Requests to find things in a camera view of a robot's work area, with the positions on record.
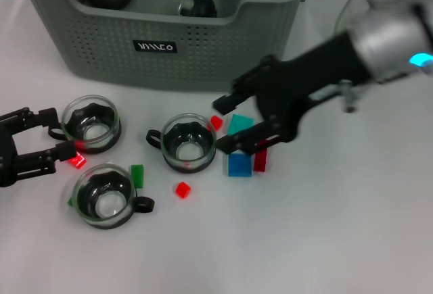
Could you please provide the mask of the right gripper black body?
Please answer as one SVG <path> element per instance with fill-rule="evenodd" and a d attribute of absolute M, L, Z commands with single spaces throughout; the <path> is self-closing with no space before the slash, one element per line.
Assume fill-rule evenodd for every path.
<path fill-rule="evenodd" d="M 290 61 L 274 63 L 255 83 L 256 104 L 263 122 L 253 139 L 276 136 L 278 141 L 292 141 L 301 117 L 315 107 L 309 95 L 342 80 L 353 85 L 369 80 L 369 72 L 347 33 Z"/>

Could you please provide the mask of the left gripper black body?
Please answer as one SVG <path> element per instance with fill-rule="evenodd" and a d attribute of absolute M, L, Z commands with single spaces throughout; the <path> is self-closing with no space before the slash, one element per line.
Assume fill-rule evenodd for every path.
<path fill-rule="evenodd" d="M 13 139 L 18 120 L 17 116 L 1 116 L 1 188 L 12 186 L 18 180 L 18 152 Z"/>

